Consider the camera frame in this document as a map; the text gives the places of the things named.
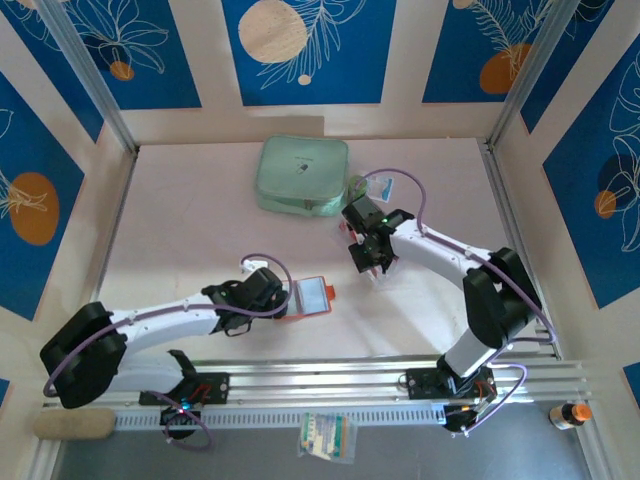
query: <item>beige sponge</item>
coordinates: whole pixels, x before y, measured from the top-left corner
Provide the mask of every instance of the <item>beige sponge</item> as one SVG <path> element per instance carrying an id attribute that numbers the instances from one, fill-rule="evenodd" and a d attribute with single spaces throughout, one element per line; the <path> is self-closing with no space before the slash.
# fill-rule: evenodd
<path id="1" fill-rule="evenodd" d="M 115 428 L 116 414 L 109 408 L 45 410 L 33 424 L 33 433 L 43 440 L 99 440 Z"/>

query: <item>robotic arm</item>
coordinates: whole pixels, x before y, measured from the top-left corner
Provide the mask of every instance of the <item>robotic arm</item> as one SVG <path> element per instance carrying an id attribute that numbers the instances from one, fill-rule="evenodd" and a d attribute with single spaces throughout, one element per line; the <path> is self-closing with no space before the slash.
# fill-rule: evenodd
<path id="1" fill-rule="evenodd" d="M 280 279 L 271 270 L 259 268 L 244 282 L 212 285 L 156 307 L 109 312 L 100 302 L 89 303 L 42 348 L 40 358 L 49 374 L 57 377 L 53 384 L 65 408 L 81 407 L 105 392 L 146 390 L 166 392 L 177 403 L 192 398 L 200 403 L 224 403 L 228 378 L 225 384 L 224 379 L 198 374 L 179 350 L 162 356 L 139 352 L 181 337 L 221 331 L 234 336 L 232 332 L 243 327 L 241 333 L 246 333 L 251 328 L 251 313 L 268 316 L 271 312 L 279 318 L 286 313 L 287 301 Z M 283 304 L 275 314 L 273 310 Z M 101 331 L 103 335 L 92 339 Z M 212 393 L 214 388 L 222 390 L 220 402 Z M 155 403 L 148 396 L 146 401 Z"/>
<path id="2" fill-rule="evenodd" d="M 490 374 L 484 365 L 533 318 L 523 299 L 485 263 L 497 267 L 540 306 L 518 255 L 508 248 L 492 253 L 420 229 L 410 213 L 394 210 L 387 215 L 367 196 L 351 202 L 342 214 L 359 238 L 349 252 L 360 273 L 376 267 L 386 273 L 398 257 L 433 270 L 464 292 L 468 330 L 440 357 L 435 371 L 408 371 L 407 379 L 411 398 L 465 396 L 479 376 Z"/>

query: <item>mint green pouch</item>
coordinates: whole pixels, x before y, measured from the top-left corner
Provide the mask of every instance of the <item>mint green pouch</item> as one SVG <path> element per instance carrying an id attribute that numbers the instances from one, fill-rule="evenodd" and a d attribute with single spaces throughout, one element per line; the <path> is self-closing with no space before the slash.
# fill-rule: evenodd
<path id="1" fill-rule="evenodd" d="M 256 175 L 258 205 L 273 212 L 332 216 L 344 207 L 349 147 L 341 140 L 274 135 Z"/>

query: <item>gray floor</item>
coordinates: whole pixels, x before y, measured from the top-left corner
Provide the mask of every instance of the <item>gray floor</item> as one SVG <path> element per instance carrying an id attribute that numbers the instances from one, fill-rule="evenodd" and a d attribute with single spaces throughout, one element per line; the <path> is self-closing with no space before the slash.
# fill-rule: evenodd
<path id="1" fill-rule="evenodd" d="M 578 480 L 589 474 L 578 438 L 546 418 L 551 405 L 508 405 L 470 438 L 442 427 L 360 428 L 354 465 L 298 458 L 298 431 L 217 430 L 210 453 L 168 446 L 160 432 L 68 442 L 55 480 Z M 194 435 L 190 441 L 202 440 Z"/>

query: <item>white floor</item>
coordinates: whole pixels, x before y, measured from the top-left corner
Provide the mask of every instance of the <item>white floor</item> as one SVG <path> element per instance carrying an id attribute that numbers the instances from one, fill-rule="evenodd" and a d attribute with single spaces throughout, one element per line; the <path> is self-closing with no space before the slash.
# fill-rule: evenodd
<path id="1" fill-rule="evenodd" d="M 430 227 L 492 250 L 507 244 L 475 139 L 348 143 L 353 173 L 393 166 L 424 182 L 423 220 Z M 242 279 L 239 259 L 265 252 L 285 262 L 294 278 L 324 275 L 336 289 L 333 313 L 294 322 L 257 319 L 238 338 L 188 338 L 158 349 L 179 348 L 191 359 L 258 360 L 436 354 L 451 347 L 466 329 L 462 292 L 411 265 L 393 283 L 372 288 L 336 235 L 341 217 L 259 209 L 253 182 L 261 148 L 142 147 L 100 292 L 105 307 L 152 306 Z M 416 213 L 417 187 L 399 175 L 395 182 L 383 208 Z"/>

